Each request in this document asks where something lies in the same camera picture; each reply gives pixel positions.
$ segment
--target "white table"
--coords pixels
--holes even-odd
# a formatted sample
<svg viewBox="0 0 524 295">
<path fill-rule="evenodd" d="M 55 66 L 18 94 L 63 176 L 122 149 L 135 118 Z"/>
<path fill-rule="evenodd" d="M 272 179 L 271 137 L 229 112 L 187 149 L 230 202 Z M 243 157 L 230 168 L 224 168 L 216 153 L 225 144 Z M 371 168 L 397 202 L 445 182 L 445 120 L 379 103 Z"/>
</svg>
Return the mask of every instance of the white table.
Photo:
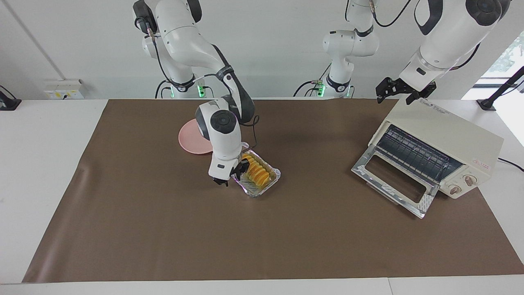
<svg viewBox="0 0 524 295">
<path fill-rule="evenodd" d="M 0 294 L 522 294 L 524 275 L 17 285 L 77 167 L 106 100 L 24 101 L 0 113 Z M 474 101 L 434 103 L 505 139 L 501 157 L 524 162 L 524 147 L 499 116 Z M 524 174 L 497 163 L 480 189 L 524 260 Z"/>
</svg>

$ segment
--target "foil tray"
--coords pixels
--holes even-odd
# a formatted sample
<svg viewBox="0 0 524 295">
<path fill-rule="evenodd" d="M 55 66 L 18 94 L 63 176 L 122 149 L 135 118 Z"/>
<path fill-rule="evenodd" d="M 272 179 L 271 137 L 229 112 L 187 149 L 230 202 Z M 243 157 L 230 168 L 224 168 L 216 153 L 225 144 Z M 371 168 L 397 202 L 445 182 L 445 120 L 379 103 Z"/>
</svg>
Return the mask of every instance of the foil tray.
<svg viewBox="0 0 524 295">
<path fill-rule="evenodd" d="M 247 149 L 249 148 L 249 145 L 245 142 L 242 143 L 242 146 Z M 233 179 L 240 185 L 240 187 L 244 190 L 244 192 L 250 196 L 251 198 L 258 198 L 262 196 L 263 193 L 265 193 L 269 188 L 271 188 L 274 184 L 277 183 L 277 181 L 280 179 L 281 173 L 280 170 L 273 168 L 271 165 L 269 165 L 264 159 L 262 159 L 257 153 L 254 151 L 247 151 L 244 154 L 248 154 L 252 156 L 260 165 L 266 169 L 267 172 L 269 172 L 269 183 L 265 186 L 259 187 L 255 183 L 253 183 L 247 175 L 244 173 L 240 176 L 240 179 L 236 179 L 236 175 L 233 175 Z"/>
</svg>

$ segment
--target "white robotic arm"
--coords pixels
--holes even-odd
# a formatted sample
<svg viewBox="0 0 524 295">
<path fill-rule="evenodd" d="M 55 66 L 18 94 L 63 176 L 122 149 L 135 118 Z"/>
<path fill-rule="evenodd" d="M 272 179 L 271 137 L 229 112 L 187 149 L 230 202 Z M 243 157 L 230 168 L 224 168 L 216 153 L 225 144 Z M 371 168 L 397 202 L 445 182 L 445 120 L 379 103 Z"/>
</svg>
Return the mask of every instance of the white robotic arm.
<svg viewBox="0 0 524 295">
<path fill-rule="evenodd" d="M 427 98 L 435 80 L 454 68 L 491 32 L 511 0 L 421 0 L 415 20 L 426 39 L 398 80 L 384 79 L 376 88 L 378 102 L 409 93 L 407 103 Z"/>
<path fill-rule="evenodd" d="M 135 8 L 137 20 L 149 22 L 140 26 L 143 30 L 143 26 L 150 27 L 153 31 L 150 36 L 160 33 L 158 40 L 163 42 L 165 50 L 174 60 L 173 67 L 211 69 L 230 92 L 200 105 L 195 115 L 202 136 L 213 145 L 209 175 L 218 184 L 227 185 L 231 175 L 247 170 L 246 163 L 241 161 L 239 125 L 253 118 L 255 105 L 218 47 L 206 41 L 195 27 L 195 19 L 199 20 L 198 16 L 195 17 L 195 7 L 200 10 L 198 0 L 140 0 L 137 3 L 146 5 L 142 9 Z M 190 75 L 189 71 L 185 74 L 186 77 Z"/>
<path fill-rule="evenodd" d="M 369 0 L 351 0 L 346 13 L 355 29 L 331 31 L 324 37 L 324 50 L 332 59 L 331 70 L 323 80 L 324 96 L 346 96 L 355 68 L 349 57 L 372 56 L 378 50 Z"/>
</svg>

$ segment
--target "brown mat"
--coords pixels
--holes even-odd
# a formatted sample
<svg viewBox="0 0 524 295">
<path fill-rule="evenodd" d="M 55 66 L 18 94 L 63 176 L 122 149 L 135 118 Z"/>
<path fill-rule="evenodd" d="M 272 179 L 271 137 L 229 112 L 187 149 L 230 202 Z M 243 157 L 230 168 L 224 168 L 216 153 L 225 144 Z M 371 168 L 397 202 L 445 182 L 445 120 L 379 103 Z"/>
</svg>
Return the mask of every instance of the brown mat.
<svg viewBox="0 0 524 295">
<path fill-rule="evenodd" d="M 524 273 L 479 190 L 419 220 L 351 173 L 395 101 L 257 101 L 256 151 L 282 170 L 259 199 L 178 145 L 199 103 L 107 104 L 24 282 Z"/>
</svg>

